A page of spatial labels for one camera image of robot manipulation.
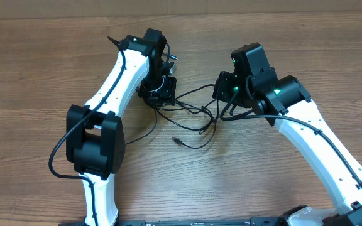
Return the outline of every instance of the white arm segment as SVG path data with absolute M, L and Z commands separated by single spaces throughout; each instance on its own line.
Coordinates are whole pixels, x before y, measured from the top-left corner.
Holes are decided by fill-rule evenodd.
M 108 97 L 107 103 L 101 106 L 100 109 L 97 110 L 98 112 L 107 114 L 109 111 L 113 111 L 116 113 L 116 116 L 122 117 L 133 92 L 138 84 L 146 77 L 149 71 L 148 57 L 142 56 L 140 52 L 133 50 L 126 50 L 124 51 L 124 54 L 126 59 L 126 69 L 124 70 L 117 86 Z M 97 91 L 93 98 L 88 100 L 85 105 L 89 105 L 90 109 L 97 106 L 117 79 L 122 65 L 123 58 L 121 53 L 118 53 L 114 69 L 99 91 Z M 81 176 L 90 178 L 94 183 L 95 204 L 97 204 L 97 222 L 99 226 L 114 225 L 118 217 L 118 209 L 114 201 L 114 174 L 110 174 L 107 180 L 101 180 L 99 176 L 89 173 L 84 173 Z M 85 223 L 89 226 L 95 226 L 92 211 L 91 189 L 89 188 L 89 183 L 87 181 L 83 180 L 83 185 L 85 188 L 87 207 Z
M 362 181 L 362 166 L 352 157 L 339 139 L 325 123 L 315 102 L 305 100 L 288 108 L 285 116 L 307 122 L 322 132 L 336 145 L 352 169 Z M 292 121 L 276 119 L 276 128 L 286 136 L 301 152 L 316 175 L 321 179 L 331 197 L 337 213 L 344 214 L 352 210 L 350 204 L 359 201 L 362 204 L 362 189 L 352 178 L 347 167 L 337 156 L 333 148 L 312 129 Z

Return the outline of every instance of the tabletop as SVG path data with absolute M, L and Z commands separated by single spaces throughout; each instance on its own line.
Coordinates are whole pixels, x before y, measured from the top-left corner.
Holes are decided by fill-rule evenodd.
M 0 225 L 83 219 L 82 183 L 54 177 L 48 157 L 65 133 L 68 108 L 89 100 L 114 66 L 118 50 L 106 36 L 143 36 L 147 28 L 163 31 L 180 59 L 177 95 L 232 72 L 230 52 L 261 43 L 278 77 L 301 81 L 362 164 L 362 12 L 0 21 Z M 183 98 L 197 106 L 211 99 L 211 88 Z M 164 114 L 190 127 L 209 120 L 185 111 Z M 154 122 L 153 110 L 134 95 L 123 117 L 125 140 L 144 135 Z M 150 136 L 127 146 L 115 181 L 121 220 L 238 219 L 301 204 L 332 207 L 301 154 L 264 119 L 219 121 L 202 149 L 172 141 L 198 146 L 212 129 L 198 135 L 159 117 Z M 54 165 L 75 175 L 65 149 Z

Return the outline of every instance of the wall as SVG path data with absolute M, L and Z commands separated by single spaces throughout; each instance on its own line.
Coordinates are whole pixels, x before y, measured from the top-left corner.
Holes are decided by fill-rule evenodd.
M 358 10 L 362 0 L 0 0 L 0 19 Z

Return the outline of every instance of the cable end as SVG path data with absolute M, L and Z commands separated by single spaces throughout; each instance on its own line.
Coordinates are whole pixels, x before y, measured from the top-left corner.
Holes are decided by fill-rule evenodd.
M 175 138 L 175 137 L 173 137 L 173 141 L 176 142 L 177 144 L 181 144 L 181 145 L 184 144 L 180 139 Z

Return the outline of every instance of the wooden surface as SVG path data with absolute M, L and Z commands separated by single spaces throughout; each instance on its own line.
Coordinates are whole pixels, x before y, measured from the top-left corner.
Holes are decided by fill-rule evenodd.
M 0 0 L 0 19 L 362 11 L 362 0 Z
M 0 225 L 56 225 L 85 215 L 80 181 L 55 178 L 50 152 L 66 111 L 95 94 L 116 60 L 107 40 L 162 30 L 177 62 L 177 94 L 232 71 L 230 52 L 259 41 L 278 76 L 296 76 L 331 129 L 362 164 L 362 12 L 259 13 L 0 21 Z M 211 89 L 184 101 L 204 105 Z M 204 116 L 167 114 L 187 126 Z M 134 95 L 123 119 L 126 141 L 154 124 Z M 297 149 L 266 120 L 219 122 L 209 137 L 162 118 L 148 138 L 127 146 L 116 175 L 121 219 L 198 220 L 279 215 L 300 204 L 332 207 Z M 56 170 L 72 173 L 65 150 Z

